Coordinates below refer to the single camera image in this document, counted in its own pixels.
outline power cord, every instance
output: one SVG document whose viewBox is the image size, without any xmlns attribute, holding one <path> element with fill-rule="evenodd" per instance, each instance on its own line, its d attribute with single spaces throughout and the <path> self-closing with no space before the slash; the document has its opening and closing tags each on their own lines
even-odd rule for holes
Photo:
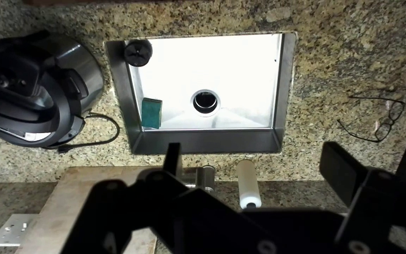
<svg viewBox="0 0 406 254">
<path fill-rule="evenodd" d="M 60 146 L 60 147 L 57 147 L 60 154 L 65 154 L 65 153 L 68 153 L 71 150 L 75 150 L 75 148 L 79 148 L 79 147 L 94 147 L 94 146 L 109 144 L 109 143 L 115 141 L 120 136 L 120 126 L 113 117 L 109 117 L 109 116 L 101 114 L 101 113 L 89 113 L 87 116 L 87 119 L 105 119 L 105 120 L 111 122 L 116 127 L 116 134 L 112 138 L 103 140 L 103 141 Z"/>
</svg>

